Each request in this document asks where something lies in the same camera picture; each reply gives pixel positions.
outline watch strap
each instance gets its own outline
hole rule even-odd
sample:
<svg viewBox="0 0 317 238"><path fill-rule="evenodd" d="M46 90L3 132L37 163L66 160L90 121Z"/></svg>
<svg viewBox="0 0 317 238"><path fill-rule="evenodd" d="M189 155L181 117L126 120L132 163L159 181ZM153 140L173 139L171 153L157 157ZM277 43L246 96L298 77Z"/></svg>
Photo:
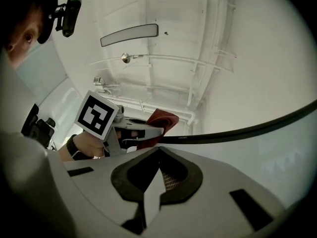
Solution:
<svg viewBox="0 0 317 238"><path fill-rule="evenodd" d="M74 144L74 140L73 140L74 136L77 136L77 135L76 134L72 135L66 143L67 150L68 150L70 156L72 157L72 159L75 161L92 159L92 157L86 156L85 154L83 154L82 152L80 152L77 149L76 145Z"/></svg>

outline mesh grille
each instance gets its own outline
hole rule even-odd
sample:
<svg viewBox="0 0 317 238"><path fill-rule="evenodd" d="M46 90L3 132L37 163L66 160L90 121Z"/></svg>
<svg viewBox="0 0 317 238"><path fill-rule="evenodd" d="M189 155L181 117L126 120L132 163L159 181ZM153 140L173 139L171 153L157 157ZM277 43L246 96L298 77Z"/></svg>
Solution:
<svg viewBox="0 0 317 238"><path fill-rule="evenodd" d="M166 191L176 188L184 180L183 178L181 178L181 176L176 176L164 172L162 172L162 175Z"/></svg>

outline eye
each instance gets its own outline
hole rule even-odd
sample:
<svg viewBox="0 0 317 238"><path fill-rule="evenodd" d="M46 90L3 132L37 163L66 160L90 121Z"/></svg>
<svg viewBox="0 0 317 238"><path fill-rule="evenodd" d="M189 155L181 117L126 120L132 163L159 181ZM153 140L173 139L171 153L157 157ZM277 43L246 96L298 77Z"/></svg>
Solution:
<svg viewBox="0 0 317 238"><path fill-rule="evenodd" d="M27 35L25 36L25 40L26 40L28 43L32 43L32 35L27 34Z"/></svg>

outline ceiling light fixture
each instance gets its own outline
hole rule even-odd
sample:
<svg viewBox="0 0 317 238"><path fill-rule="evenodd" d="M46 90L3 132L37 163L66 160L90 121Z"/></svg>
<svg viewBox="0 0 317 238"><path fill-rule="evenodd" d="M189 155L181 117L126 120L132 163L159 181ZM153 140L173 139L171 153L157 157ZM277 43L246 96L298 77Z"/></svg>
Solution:
<svg viewBox="0 0 317 238"><path fill-rule="evenodd" d="M100 39L102 47L114 43L148 37L157 37L159 35L159 26L157 24L148 24L135 26L121 31L109 34Z"/></svg>

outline black wristwatch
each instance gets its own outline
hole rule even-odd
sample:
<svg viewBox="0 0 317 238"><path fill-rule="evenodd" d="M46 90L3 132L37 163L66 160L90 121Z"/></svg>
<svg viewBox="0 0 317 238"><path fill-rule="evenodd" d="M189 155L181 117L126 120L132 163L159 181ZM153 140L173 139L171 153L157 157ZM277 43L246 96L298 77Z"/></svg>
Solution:
<svg viewBox="0 0 317 238"><path fill-rule="evenodd" d="M70 156L72 157L72 159L75 161L91 160L92 159L91 157L86 156L85 154L83 154L82 152L80 152L77 149L77 147L73 141L74 136L77 136L77 135L76 134L72 135L66 143L67 150L68 150Z"/></svg>

